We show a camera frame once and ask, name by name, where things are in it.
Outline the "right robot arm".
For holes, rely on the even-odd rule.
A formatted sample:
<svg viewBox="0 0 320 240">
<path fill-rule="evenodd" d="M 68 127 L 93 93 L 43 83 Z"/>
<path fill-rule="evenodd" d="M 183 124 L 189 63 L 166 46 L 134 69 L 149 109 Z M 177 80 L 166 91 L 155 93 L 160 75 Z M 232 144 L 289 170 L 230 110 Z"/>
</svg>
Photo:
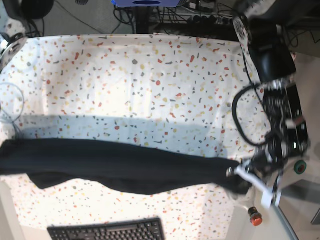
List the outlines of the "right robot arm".
<svg viewBox="0 0 320 240">
<path fill-rule="evenodd" d="M 10 63 L 15 55 L 24 47 L 27 37 L 23 33 L 17 33 L 11 37 L 0 33 L 0 72 Z"/>
</svg>

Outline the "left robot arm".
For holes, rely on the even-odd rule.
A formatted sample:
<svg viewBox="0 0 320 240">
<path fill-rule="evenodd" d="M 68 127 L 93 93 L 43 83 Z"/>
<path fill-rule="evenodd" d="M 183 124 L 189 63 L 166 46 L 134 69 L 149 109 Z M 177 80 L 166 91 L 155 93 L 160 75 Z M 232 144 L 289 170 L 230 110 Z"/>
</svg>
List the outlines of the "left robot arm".
<svg viewBox="0 0 320 240">
<path fill-rule="evenodd" d="M 285 40 L 293 26 L 319 5 L 317 0 L 238 0 L 232 9 L 233 26 L 244 64 L 252 66 L 258 82 L 242 89 L 232 103 L 232 117 L 239 134 L 249 142 L 237 115 L 239 100 L 249 91 L 263 90 L 260 98 L 270 123 L 264 142 L 255 143 L 255 156 L 227 170 L 234 192 L 246 194 L 251 187 L 267 188 L 273 175 L 283 175 L 290 159 L 303 156 L 310 147 L 307 124 L 293 76 L 296 65 Z"/>
</svg>

